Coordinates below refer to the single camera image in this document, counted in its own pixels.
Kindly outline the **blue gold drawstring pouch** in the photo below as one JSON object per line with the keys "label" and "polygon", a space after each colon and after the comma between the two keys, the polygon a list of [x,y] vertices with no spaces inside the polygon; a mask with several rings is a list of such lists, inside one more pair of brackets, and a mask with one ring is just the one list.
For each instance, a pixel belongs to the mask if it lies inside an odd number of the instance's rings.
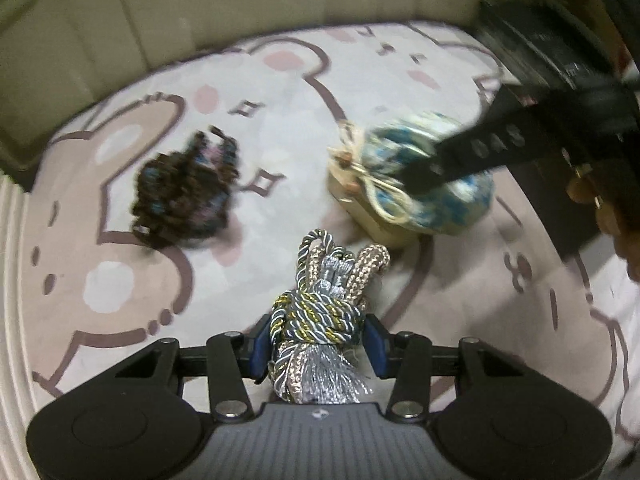
{"label": "blue gold drawstring pouch", "polygon": [[421,235],[458,235],[491,205],[489,171],[460,171],[445,154],[462,129],[439,113],[396,118],[371,128],[338,123],[330,148],[328,189],[375,243],[390,249]]}

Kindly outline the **dark brown yarn scrunchie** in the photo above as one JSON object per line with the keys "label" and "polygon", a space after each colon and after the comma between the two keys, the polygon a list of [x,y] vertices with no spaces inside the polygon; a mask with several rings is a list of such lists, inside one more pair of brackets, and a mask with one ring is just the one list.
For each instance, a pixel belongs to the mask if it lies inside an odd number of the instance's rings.
{"label": "dark brown yarn scrunchie", "polygon": [[160,249],[227,229],[238,161],[238,142],[214,126],[194,133],[183,150],[150,159],[136,177],[132,234]]}

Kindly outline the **cartoon bear floor mat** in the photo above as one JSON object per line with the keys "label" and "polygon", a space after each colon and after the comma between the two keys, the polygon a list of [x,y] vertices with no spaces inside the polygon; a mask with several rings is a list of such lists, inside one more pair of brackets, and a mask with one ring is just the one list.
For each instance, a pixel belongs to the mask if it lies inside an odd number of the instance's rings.
{"label": "cartoon bear floor mat", "polygon": [[[470,122],[509,80],[452,27],[322,28],[162,70],[75,118],[28,193],[21,292],[35,392],[54,399],[158,338],[197,346],[248,330],[290,286],[308,231],[366,241],[326,186],[339,122],[424,110]],[[138,170],[211,125],[240,146],[227,233],[147,252],[129,229]],[[559,160],[499,170],[488,214],[394,255],[372,306],[387,326],[436,344],[477,336],[562,382],[608,418],[620,462],[639,446],[639,289],[565,182]]]}

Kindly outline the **white ribbed mattress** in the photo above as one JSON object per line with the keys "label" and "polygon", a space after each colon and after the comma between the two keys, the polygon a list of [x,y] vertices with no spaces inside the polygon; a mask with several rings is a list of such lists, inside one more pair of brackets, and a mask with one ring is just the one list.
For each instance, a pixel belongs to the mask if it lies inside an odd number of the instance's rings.
{"label": "white ribbed mattress", "polygon": [[1,176],[1,477],[38,477],[26,448],[26,430],[40,400],[28,362],[23,321],[24,225],[29,194],[7,174]]}

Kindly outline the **cream cabinet fronts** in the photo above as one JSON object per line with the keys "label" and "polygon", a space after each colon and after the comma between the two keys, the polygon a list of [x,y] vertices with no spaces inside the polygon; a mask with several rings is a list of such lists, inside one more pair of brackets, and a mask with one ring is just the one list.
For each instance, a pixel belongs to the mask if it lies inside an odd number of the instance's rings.
{"label": "cream cabinet fronts", "polygon": [[478,0],[1,0],[1,166],[37,165],[67,118],[170,62],[274,30],[436,18]]}

